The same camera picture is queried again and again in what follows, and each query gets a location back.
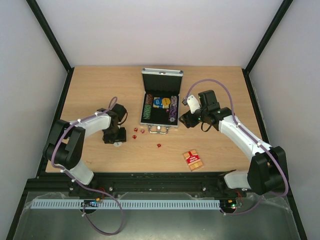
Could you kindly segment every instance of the poker chip case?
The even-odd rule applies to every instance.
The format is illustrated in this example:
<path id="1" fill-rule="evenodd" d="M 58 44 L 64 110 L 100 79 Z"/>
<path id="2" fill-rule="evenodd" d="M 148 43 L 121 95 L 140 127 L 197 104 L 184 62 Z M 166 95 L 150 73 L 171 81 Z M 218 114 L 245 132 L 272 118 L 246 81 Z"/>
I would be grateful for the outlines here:
<path id="1" fill-rule="evenodd" d="M 140 124 L 150 133 L 167 134 L 178 127 L 180 89 L 184 72 L 143 68 L 144 98 Z"/>

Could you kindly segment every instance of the case latch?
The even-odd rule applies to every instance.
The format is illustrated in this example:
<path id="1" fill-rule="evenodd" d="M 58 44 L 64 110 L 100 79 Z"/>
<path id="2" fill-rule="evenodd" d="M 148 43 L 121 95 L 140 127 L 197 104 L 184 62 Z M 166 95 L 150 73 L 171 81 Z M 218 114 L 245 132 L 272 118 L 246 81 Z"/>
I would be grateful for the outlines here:
<path id="1" fill-rule="evenodd" d="M 169 132 L 169 126 L 164 126 L 166 131 L 161 131 L 161 126 L 156 126 L 156 131 L 152 131 L 151 128 L 154 126 L 148 125 L 149 133 L 151 134 L 167 134 Z"/>

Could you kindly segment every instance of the black cable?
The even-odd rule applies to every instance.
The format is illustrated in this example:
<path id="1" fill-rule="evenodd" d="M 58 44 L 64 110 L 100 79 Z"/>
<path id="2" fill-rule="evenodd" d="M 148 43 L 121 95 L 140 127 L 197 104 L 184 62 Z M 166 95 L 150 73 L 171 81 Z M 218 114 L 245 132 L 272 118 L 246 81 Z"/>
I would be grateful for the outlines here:
<path id="1" fill-rule="evenodd" d="M 202 130 L 203 132 L 205 132 L 205 133 L 208 132 L 211 127 L 212 127 L 212 123 L 210 124 L 210 126 L 208 127 L 208 129 L 204 131 L 204 122 L 201 123 L 201 130 Z"/>
<path id="2" fill-rule="evenodd" d="M 124 124 L 125 121 L 127 120 L 127 117 L 128 117 L 128 112 L 125 113 L 125 119 L 123 120 L 123 122 L 118 123 L 118 125 L 121 126 L 122 124 Z"/>

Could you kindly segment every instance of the black metal frame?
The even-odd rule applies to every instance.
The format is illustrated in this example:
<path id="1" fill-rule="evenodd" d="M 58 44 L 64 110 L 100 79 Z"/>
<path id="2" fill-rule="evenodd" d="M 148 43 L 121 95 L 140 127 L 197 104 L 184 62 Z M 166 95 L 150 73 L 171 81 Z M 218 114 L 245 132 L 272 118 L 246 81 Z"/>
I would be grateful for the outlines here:
<path id="1" fill-rule="evenodd" d="M 29 4 L 32 12 L 34 13 L 36 19 L 41 25 L 44 33 L 46 34 L 48 40 L 50 41 L 53 49 L 58 55 L 61 63 L 63 64 L 67 77 L 65 79 L 64 87 L 60 96 L 60 100 L 55 111 L 55 115 L 52 124 L 59 120 L 63 111 L 65 100 L 67 97 L 70 82 L 72 80 L 72 75 L 74 72 L 74 67 L 71 67 L 66 56 L 64 55 L 56 37 L 54 36 L 48 22 L 45 19 L 39 5 L 36 0 L 26 0 Z M 270 26 L 266 30 L 263 38 L 261 39 L 258 47 L 256 48 L 251 60 L 249 61 L 247 67 L 242 69 L 245 83 L 249 92 L 255 117 L 259 126 L 259 130 L 262 139 L 265 142 L 269 142 L 265 125 L 262 119 L 262 115 L 257 103 L 257 98 L 254 93 L 252 82 L 250 80 L 249 73 L 256 64 L 259 56 L 266 47 L 268 41 L 279 25 L 281 19 L 284 17 L 286 11 L 291 5 L 293 0 L 284 0 L 279 7 L 276 15 L 274 16 Z M 11 228 L 7 235 L 7 240 L 13 239 L 20 215 L 22 213 L 25 201 L 27 199 L 28 192 L 69 192 L 70 187 L 74 187 L 68 176 L 60 173 L 46 173 L 46 166 L 48 160 L 44 157 L 41 158 L 38 171 L 36 173 L 36 178 L 28 179 L 25 185 L 23 194 L 21 196 L 20 202 L 18 204 L 14 219 L 11 224 Z M 112 187 L 112 194 L 123 194 L 125 192 L 149 192 L 149 189 L 153 189 L 155 192 L 182 192 L 189 194 L 199 194 L 199 197 L 216 197 L 218 199 L 229 199 L 237 195 L 234 192 L 229 192 L 228 196 L 217 195 L 216 184 L 214 184 L 219 175 L 222 172 L 187 172 L 187 173 L 95 173 L 97 179 L 99 179 L 99 187 L 104 187 L 106 190 Z M 297 206 L 292 195 L 289 191 L 288 202 L 290 204 L 291 210 L 293 211 L 293 216 L 295 219 L 298 232 L 301 239 L 307 239 L 305 230 L 303 228 Z"/>

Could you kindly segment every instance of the gray floor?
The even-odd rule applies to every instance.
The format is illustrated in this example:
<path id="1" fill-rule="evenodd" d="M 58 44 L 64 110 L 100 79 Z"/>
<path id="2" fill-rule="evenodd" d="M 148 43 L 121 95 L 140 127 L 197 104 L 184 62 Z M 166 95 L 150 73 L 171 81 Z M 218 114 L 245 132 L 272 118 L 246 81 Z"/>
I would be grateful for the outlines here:
<path id="1" fill-rule="evenodd" d="M 184 199 L 186 194 L 133 194 L 126 199 Z M 246 208 L 253 201 L 246 199 Z M 121 221 L 118 210 L 97 210 L 90 219 L 103 231 L 115 231 Z M 79 210 L 27 208 L 21 216 L 15 240 L 298 240 L 299 235 L 283 199 L 264 201 L 253 212 L 223 216 L 217 210 L 126 210 L 122 232 L 104 236 L 91 228 Z"/>

